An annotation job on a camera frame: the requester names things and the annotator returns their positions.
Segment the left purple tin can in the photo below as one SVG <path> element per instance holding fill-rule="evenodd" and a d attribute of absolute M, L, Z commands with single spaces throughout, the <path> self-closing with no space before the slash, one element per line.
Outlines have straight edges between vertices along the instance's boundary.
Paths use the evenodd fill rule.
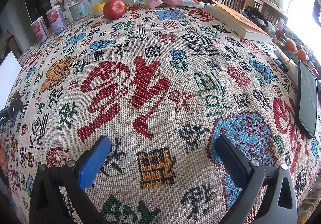
<path fill-rule="evenodd" d="M 45 42 L 50 37 L 49 31 L 42 16 L 40 16 L 33 23 L 31 23 L 31 28 L 37 38 L 37 41 L 40 44 Z"/>

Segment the purple tin can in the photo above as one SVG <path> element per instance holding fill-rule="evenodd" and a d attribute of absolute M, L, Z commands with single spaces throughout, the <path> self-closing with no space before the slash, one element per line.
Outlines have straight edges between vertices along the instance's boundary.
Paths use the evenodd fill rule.
<path fill-rule="evenodd" d="M 33 23 L 31 23 L 31 28 L 37 38 L 37 41 L 40 44 L 45 42 L 50 37 L 49 31 L 42 16 L 40 16 Z"/>
<path fill-rule="evenodd" d="M 46 16 L 55 35 L 60 34 L 67 28 L 67 24 L 65 22 L 65 18 L 60 5 L 56 5 L 52 9 L 50 9 L 46 13 Z"/>

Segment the right purple tin can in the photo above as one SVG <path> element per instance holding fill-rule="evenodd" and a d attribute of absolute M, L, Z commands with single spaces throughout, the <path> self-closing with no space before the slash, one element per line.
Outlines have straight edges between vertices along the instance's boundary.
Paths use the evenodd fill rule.
<path fill-rule="evenodd" d="M 52 9 L 50 9 L 46 13 L 46 16 L 55 35 L 60 34 L 67 28 L 67 24 L 65 22 L 65 18 L 60 5 L 56 5 Z"/>

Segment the red flower vase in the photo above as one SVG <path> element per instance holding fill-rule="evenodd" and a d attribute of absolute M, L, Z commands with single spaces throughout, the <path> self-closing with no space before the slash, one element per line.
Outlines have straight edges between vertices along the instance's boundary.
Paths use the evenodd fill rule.
<path fill-rule="evenodd" d="M 64 1 L 65 0 L 56 0 L 54 5 L 59 5 L 61 7 L 61 10 L 64 11 L 65 10 L 65 7 L 64 7 Z"/>

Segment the large silver blue tin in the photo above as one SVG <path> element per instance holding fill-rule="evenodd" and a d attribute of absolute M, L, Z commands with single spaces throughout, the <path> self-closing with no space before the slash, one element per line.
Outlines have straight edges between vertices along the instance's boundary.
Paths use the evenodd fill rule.
<path fill-rule="evenodd" d="M 74 22 L 93 16 L 91 0 L 67 0 L 67 3 Z"/>

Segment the small yellow lid jar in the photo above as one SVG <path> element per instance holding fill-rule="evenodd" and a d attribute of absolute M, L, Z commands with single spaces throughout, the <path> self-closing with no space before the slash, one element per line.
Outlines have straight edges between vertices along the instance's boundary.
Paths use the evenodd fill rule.
<path fill-rule="evenodd" d="M 104 6 L 105 6 L 104 2 L 101 2 L 101 3 L 96 4 L 96 5 L 93 6 L 93 12 L 94 12 L 95 16 L 103 15 Z"/>

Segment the red apple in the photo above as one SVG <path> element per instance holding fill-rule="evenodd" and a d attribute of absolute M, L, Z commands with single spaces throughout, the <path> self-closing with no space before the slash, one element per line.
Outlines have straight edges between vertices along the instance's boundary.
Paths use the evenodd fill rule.
<path fill-rule="evenodd" d="M 115 20 L 126 12 L 126 5 L 122 0 L 109 0 L 103 7 L 103 16 L 109 20 Z"/>

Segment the patterned woven tablecloth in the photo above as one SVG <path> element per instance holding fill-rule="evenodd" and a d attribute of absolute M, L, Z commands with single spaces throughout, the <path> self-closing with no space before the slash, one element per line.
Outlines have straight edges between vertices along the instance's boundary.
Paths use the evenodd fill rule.
<path fill-rule="evenodd" d="M 276 45 L 240 38 L 201 9 L 141 5 L 70 24 L 20 57 L 23 108 L 1 127 L 9 196 L 22 223 L 40 165 L 112 148 L 86 190 L 107 223 L 218 223 L 240 194 L 214 140 L 288 165 L 299 222 L 320 201 L 320 137 L 295 123 L 297 86 Z"/>

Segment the orange cover book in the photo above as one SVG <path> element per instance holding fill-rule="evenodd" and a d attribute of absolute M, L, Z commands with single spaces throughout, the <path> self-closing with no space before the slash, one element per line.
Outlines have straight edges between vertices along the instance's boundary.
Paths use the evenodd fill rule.
<path fill-rule="evenodd" d="M 217 1 L 212 2 L 204 6 L 204 11 L 227 25 L 242 39 L 271 43 L 272 38 L 248 18 Z"/>

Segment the wooden chair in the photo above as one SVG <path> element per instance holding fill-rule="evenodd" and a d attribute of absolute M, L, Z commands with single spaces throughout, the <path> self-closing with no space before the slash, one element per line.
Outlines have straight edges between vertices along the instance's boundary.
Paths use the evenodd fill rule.
<path fill-rule="evenodd" d="M 253 7 L 259 11 L 267 21 L 277 24 L 280 19 L 286 24 L 288 21 L 287 14 L 276 4 L 269 0 L 218 0 L 219 3 L 230 7 L 235 11 Z"/>

